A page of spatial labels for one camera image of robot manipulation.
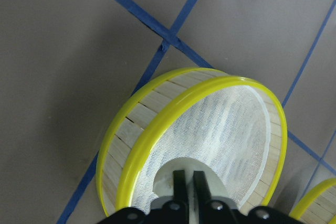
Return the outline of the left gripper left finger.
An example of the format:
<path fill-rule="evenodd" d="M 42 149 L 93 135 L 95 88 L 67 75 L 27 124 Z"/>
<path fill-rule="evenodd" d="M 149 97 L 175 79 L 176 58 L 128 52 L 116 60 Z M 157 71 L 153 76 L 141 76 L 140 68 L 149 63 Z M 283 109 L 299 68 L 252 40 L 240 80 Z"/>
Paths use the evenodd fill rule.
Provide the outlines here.
<path fill-rule="evenodd" d="M 173 172 L 173 212 L 176 223 L 189 223 L 189 203 L 184 170 Z"/>

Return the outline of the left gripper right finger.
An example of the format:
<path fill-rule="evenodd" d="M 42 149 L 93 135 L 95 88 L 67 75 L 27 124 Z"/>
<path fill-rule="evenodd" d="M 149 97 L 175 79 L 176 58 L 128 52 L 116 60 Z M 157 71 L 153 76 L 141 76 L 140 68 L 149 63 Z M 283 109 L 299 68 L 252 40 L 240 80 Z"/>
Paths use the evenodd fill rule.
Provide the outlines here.
<path fill-rule="evenodd" d="M 193 173 L 194 190 L 198 206 L 199 223 L 210 223 L 212 195 L 203 171 Z"/>

